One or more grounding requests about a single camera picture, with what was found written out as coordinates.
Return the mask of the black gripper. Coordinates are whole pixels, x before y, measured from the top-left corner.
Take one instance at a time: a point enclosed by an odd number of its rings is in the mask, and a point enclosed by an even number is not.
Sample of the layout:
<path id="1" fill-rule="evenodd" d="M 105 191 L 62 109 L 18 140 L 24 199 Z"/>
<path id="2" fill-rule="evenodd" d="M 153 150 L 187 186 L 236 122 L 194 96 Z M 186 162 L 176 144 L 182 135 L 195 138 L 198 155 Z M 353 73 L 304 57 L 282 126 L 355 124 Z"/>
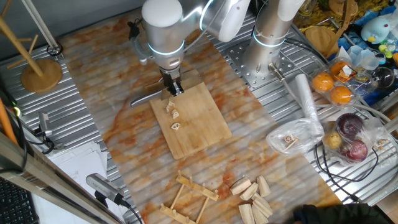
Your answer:
<path id="1" fill-rule="evenodd" d="M 184 89 L 181 86 L 179 68 L 174 68 L 171 70 L 160 68 L 160 72 L 162 74 L 164 85 L 172 96 L 177 96 L 184 92 Z"/>

